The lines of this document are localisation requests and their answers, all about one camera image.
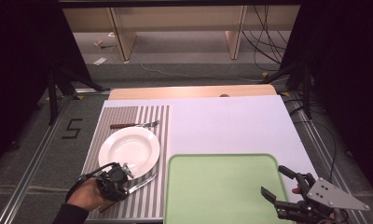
black cable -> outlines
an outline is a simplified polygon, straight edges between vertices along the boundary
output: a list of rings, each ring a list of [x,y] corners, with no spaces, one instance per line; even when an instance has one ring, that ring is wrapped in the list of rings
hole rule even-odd
[[[266,33],[267,36],[268,36],[268,40],[269,40],[269,42],[271,42],[271,43],[273,44],[273,45],[270,44],[271,51],[273,52],[274,57],[279,61],[279,59],[277,58],[276,53],[275,53],[274,50],[273,50],[273,47],[276,49],[276,51],[277,51],[277,53],[279,54],[279,56],[280,56],[281,58],[283,58],[283,57],[281,56],[280,52],[279,52],[279,51],[277,50],[277,48],[275,47],[274,42],[273,42],[273,40],[271,39],[271,37],[270,37],[270,35],[269,35],[269,28],[268,28],[268,12],[269,12],[269,8],[268,8],[268,6],[265,6],[265,22],[263,22],[262,19],[260,18],[259,14],[258,14],[258,12],[257,12],[257,10],[256,10],[256,6],[254,6],[254,11],[256,12],[256,15],[257,15],[257,17],[259,18],[259,21],[260,21],[260,23],[261,23],[261,25],[262,25],[262,31],[261,31],[261,34],[260,34],[260,36],[259,36],[259,40],[260,40],[260,37],[261,37],[262,34],[263,34],[263,31],[265,31],[265,33]]]
[[[285,38],[282,36],[282,33],[280,31],[277,31],[279,33],[279,36],[282,38],[282,40],[285,42],[286,45],[288,45],[288,42],[285,40]]]
[[[245,34],[244,31],[242,32],[242,34],[247,39],[247,41],[251,44],[251,46],[254,47],[254,49],[258,50],[261,54],[265,55],[266,57],[268,57],[269,59],[271,59],[275,63],[280,63],[279,61],[276,61],[275,59],[271,58],[268,54],[266,54],[264,51],[262,51],[262,49],[259,49],[255,44],[253,44],[253,42],[251,42],[251,40],[247,37],[247,35]]]
[[[258,38],[256,38],[256,36],[254,36],[253,33],[252,33],[251,31],[249,31],[249,32],[250,32],[250,35],[253,37],[253,39],[260,41],[260,43],[263,44],[263,45],[273,46],[273,47],[278,48],[278,49],[285,49],[285,48],[280,47],[280,46],[277,46],[277,45],[272,45],[272,44],[269,44],[269,43],[263,42],[262,40],[259,40]]]
[[[329,171],[329,182],[332,183],[332,174],[333,174],[333,170],[334,170],[334,166],[335,166],[335,159],[336,159],[337,154],[338,154],[337,145],[336,145],[336,140],[335,140],[334,134],[332,134],[332,132],[327,127],[325,127],[323,124],[314,122],[312,120],[296,121],[296,122],[294,122],[294,124],[298,124],[298,123],[312,123],[312,124],[317,124],[317,125],[325,128],[328,131],[328,133],[331,135],[332,141],[333,141],[333,145],[334,145],[334,155],[332,157],[331,169]]]
[[[341,215],[344,217],[343,220],[341,220],[340,223],[349,223],[349,213],[345,209],[340,209]]]

metal rail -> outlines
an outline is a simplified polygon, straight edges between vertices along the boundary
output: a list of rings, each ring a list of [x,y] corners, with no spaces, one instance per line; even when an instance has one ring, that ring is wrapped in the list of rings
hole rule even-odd
[[[64,110],[70,103],[71,99],[72,96],[67,96],[62,99],[61,111],[59,113],[59,116],[54,120],[52,125],[50,125],[47,131],[45,132],[45,135],[41,140],[41,143],[39,144],[35,154],[33,155],[32,160],[30,161],[29,166],[27,167],[26,171],[24,172],[21,178],[21,181],[15,188],[15,191],[9,199],[7,206],[5,207],[2,215],[0,216],[0,224],[12,223],[14,217],[16,216],[16,213],[18,212],[19,207],[21,206],[21,202],[23,201],[24,196],[26,195],[26,192],[30,184],[32,183],[35,174],[41,164],[41,161],[43,160],[48,150],[48,147],[50,146],[50,143],[53,139],[53,135],[59,126],[60,120],[62,119],[62,115],[64,114]]]
[[[302,106],[301,103],[295,102],[294,105],[297,107]],[[303,121],[309,121],[308,117],[305,113],[298,113],[299,117]],[[324,143],[323,138],[318,133],[315,125],[313,122],[306,122],[304,125],[306,132],[311,138],[311,141],[314,145],[314,148],[316,149],[321,161],[323,162],[324,168],[328,173],[331,172],[331,166],[332,166],[332,159],[333,159],[333,153],[331,154],[327,148],[327,146]],[[347,185],[344,178],[341,176],[341,173],[337,167],[336,164],[334,164],[333,171],[332,171],[332,182],[337,187],[343,189],[345,192],[352,194],[351,189]],[[361,211],[356,210],[347,210],[349,213],[349,219],[352,221],[353,224],[367,224],[367,218],[365,214]]]

plate rim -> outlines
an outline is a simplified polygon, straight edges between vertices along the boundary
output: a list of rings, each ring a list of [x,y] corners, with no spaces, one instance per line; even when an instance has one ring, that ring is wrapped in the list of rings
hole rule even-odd
[[[153,132],[151,132],[150,130],[148,130],[146,128],[142,128],[142,127],[127,127],[127,128],[120,129],[120,130],[110,134],[104,140],[104,142],[102,143],[102,145],[99,149],[99,153],[98,153],[98,156],[97,156],[98,157],[97,162],[99,163],[99,166],[104,166],[104,165],[106,165],[110,162],[119,162],[119,161],[111,161],[111,160],[103,161],[104,160],[104,156],[103,156],[104,151],[109,152],[109,150],[112,146],[112,144],[110,144],[109,142],[111,142],[111,141],[114,142],[121,137],[124,137],[124,136],[127,136],[127,135],[132,135],[132,134],[140,135],[144,139],[146,139],[148,141],[149,145],[151,146],[151,152],[154,152],[154,153],[151,153],[151,157],[148,159],[148,161],[152,160],[152,165],[149,166],[149,169],[147,169],[146,172],[144,172],[141,175],[134,175],[134,178],[131,178],[130,176],[128,176],[129,180],[137,179],[137,178],[145,175],[158,162],[159,156],[160,156],[160,143],[159,143],[158,137]]]

table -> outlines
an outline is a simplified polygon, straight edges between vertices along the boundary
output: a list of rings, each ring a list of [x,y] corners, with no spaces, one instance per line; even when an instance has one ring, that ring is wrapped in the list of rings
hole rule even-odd
[[[237,59],[242,31],[261,30],[263,6],[269,29],[290,31],[303,1],[84,1],[60,0],[73,32],[114,32],[122,60],[131,57],[136,32],[225,31],[231,59]]]
[[[258,91],[258,95],[254,96],[254,88],[261,91],[267,89],[268,94]],[[301,173],[312,173],[316,177],[283,101],[280,96],[273,94],[270,85],[201,87],[203,91],[200,92],[200,98],[193,91],[195,89],[199,87],[124,89],[111,92],[111,100],[104,102],[83,172],[94,169],[94,165],[89,167],[95,163],[90,159],[97,157],[93,151],[97,153],[100,142],[110,134],[108,125],[114,119],[143,121],[160,118],[159,127],[151,130],[159,138],[162,149],[159,162],[152,171],[159,172],[159,177],[145,186],[146,189],[135,192],[129,201],[118,203],[103,214],[90,213],[88,222],[162,221],[166,166],[169,158],[178,154],[269,153],[279,164]],[[157,94],[148,99],[151,92],[157,90],[181,93],[175,95],[175,98],[168,95],[169,98],[164,99],[165,95],[159,97]],[[238,96],[214,97],[210,90],[228,95],[237,92]],[[120,92],[134,91],[140,91],[141,95],[130,100],[126,100],[127,96],[123,94],[119,95],[122,100],[116,97]],[[192,98],[187,98],[186,92],[192,92]],[[289,201],[299,201],[300,196],[290,193],[297,183],[287,177],[282,179]]]

gray carpet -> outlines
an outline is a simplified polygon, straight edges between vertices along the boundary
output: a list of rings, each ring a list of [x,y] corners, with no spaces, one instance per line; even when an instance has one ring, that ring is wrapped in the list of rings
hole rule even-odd
[[[274,64],[261,64],[261,67],[276,69]],[[140,64],[102,64],[100,66],[88,64],[92,79],[97,84],[108,88],[137,88],[158,86],[202,86],[202,85],[236,85],[254,84],[262,79],[262,70],[254,64],[148,64],[145,68],[160,72],[146,71]],[[80,83],[74,83],[77,88],[87,88]],[[284,90],[284,80],[273,83],[277,91]],[[21,148],[7,152],[0,160],[0,214],[7,204],[13,188],[21,180],[26,167],[29,165],[41,139],[43,138],[49,121],[49,104],[44,93],[40,101],[41,109],[33,113],[28,124],[21,133],[18,141]],[[299,98],[299,92],[292,92],[284,101]],[[60,204],[64,200],[65,192],[74,184],[82,169],[89,150],[96,122],[99,118],[103,101],[108,98],[105,94],[85,94],[81,100],[72,100],[65,106],[64,113],[40,167],[35,174],[31,188],[21,203],[21,207],[13,223],[50,223],[56,215]],[[311,101],[315,106],[311,108],[313,121],[318,133],[322,137],[328,150],[333,152],[332,135],[335,137],[336,166],[352,193],[371,207],[366,212],[367,223],[373,223],[373,189],[366,181],[352,157],[346,156],[346,146],[333,127],[330,118],[319,106],[319,102]],[[301,102],[285,103],[291,112],[301,106]],[[293,121],[301,121],[303,112],[299,110],[292,115]],[[72,123],[72,128],[80,129],[77,138],[75,131],[66,131],[71,119],[78,119]],[[305,146],[311,162],[318,175],[328,178],[327,168],[323,165],[316,146],[306,132],[306,124],[295,124],[299,136]]]

